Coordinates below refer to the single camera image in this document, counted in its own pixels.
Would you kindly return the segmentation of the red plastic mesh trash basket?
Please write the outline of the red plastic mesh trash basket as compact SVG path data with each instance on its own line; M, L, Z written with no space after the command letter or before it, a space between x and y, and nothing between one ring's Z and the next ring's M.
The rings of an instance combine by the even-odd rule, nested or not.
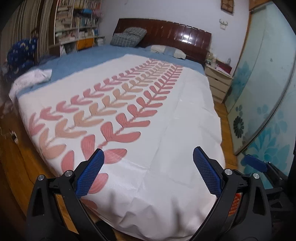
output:
M242 197L242 193L236 193L235 194L232 205L231 205L231 208L230 208L229 213L228 213L228 217L231 217L234 214L236 214L236 212L237 212L237 210L239 208L239 205L240 205L241 197Z

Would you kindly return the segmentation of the floral sliding wardrobe door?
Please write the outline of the floral sliding wardrobe door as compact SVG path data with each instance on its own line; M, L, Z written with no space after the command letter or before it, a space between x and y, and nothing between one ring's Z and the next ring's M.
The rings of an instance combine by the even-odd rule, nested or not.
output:
M244 157L288 174L295 145L295 33L272 2L251 12L241 59L225 101L240 172Z

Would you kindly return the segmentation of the white leaf-pattern bed cover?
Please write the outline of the white leaf-pattern bed cover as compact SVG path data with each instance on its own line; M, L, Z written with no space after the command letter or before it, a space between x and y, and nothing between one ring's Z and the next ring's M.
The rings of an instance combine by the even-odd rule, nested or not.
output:
M105 156L84 201L116 230L143 240L188 240L212 208L194 161L224 165L208 79L172 61L126 54L18 98L23 124L57 175L96 149Z

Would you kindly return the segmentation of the beige wooden nightstand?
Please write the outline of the beige wooden nightstand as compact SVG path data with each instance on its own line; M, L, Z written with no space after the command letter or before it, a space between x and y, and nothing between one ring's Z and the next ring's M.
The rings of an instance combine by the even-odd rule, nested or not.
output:
M209 64L205 65L205 74L208 78L213 100L218 103L223 103L233 77Z

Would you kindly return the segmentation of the white cloth on bed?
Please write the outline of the white cloth on bed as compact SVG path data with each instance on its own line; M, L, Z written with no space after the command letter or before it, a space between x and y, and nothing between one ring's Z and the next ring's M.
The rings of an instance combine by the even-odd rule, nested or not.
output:
M35 84L47 82L51 79L52 69L34 69L31 70L20 77L18 77L12 84L10 92L18 93L26 87L31 87Z

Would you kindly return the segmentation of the blue bed sheet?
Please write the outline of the blue bed sheet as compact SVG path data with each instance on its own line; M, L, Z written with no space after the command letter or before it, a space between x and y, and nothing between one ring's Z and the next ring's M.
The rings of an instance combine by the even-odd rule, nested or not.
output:
M112 45L101 45L98 47L93 47L81 52L71 53L69 55L64 55L60 58L50 59L46 63L32 67L29 71L34 69L52 69L51 79L47 82L35 84L31 87L26 87L19 91L18 93L9 92L9 98L12 102L16 101L16 98L59 79L62 79L68 75L75 72L81 71L86 68L90 68L112 59L120 58L126 54L138 55L147 58L152 58L156 60L166 61L173 64L178 64L187 68L196 70L201 74L205 74L204 67L197 62L188 59L177 59L171 56L166 56L164 54L154 53L150 51L145 51L145 48L131 48L131 47L118 47Z

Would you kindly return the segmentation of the flat blue white pillow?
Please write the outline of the flat blue white pillow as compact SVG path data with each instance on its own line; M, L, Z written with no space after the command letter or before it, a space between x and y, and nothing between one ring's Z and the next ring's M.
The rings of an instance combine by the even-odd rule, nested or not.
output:
M150 45L145 48L145 51L164 54L166 56L183 60L185 60L187 56L182 50L165 45Z

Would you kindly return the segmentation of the dark red wooden headboard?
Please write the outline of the dark red wooden headboard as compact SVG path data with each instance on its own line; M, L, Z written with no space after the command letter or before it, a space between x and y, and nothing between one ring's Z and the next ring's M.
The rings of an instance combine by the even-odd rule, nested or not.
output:
M147 30L146 35L138 44L145 48L150 45L165 45L182 50L186 58L200 63L206 63L206 56L211 43L211 33L195 27L170 21L120 18L114 33L122 33L129 27L139 27Z

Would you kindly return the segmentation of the navy moon-pattern garment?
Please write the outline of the navy moon-pattern garment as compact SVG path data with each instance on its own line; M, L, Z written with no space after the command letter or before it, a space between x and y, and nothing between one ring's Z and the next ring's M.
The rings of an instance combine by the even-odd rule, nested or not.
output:
M37 43L38 39L33 37L20 40L11 47L7 54L9 70L6 76L8 79L15 80L34 66Z

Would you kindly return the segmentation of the grey checked pillow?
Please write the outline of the grey checked pillow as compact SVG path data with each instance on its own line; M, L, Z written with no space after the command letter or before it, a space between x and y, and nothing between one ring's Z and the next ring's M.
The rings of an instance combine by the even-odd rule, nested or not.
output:
M114 33L110 44L119 47L136 47L146 34L146 29L130 27L122 33Z

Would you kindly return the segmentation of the white bookshelf with books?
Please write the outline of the white bookshelf with books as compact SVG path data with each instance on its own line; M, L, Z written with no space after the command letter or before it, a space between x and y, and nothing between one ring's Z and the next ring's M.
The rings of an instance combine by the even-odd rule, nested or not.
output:
M53 1L48 33L49 54L61 57L103 45L99 35L102 1Z

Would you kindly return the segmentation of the beige curtain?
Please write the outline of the beige curtain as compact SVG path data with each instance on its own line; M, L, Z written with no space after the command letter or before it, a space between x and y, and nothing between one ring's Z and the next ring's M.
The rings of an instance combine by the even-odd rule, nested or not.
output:
M4 64L12 45L22 39L38 35L35 60L40 62L54 44L57 1L23 1L1 29L1 64Z

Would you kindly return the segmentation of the white deer wall hook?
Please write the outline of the white deer wall hook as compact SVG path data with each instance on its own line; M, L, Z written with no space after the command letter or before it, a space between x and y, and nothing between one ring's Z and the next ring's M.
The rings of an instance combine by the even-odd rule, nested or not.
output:
M220 28L222 30L226 30L227 26L228 26L228 22L227 21L223 21L222 19L219 20L220 23Z

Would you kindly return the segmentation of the framed wall picture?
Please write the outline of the framed wall picture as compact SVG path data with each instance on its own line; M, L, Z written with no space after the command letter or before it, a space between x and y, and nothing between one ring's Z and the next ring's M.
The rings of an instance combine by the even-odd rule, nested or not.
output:
M221 0L221 9L229 14L233 14L234 0Z

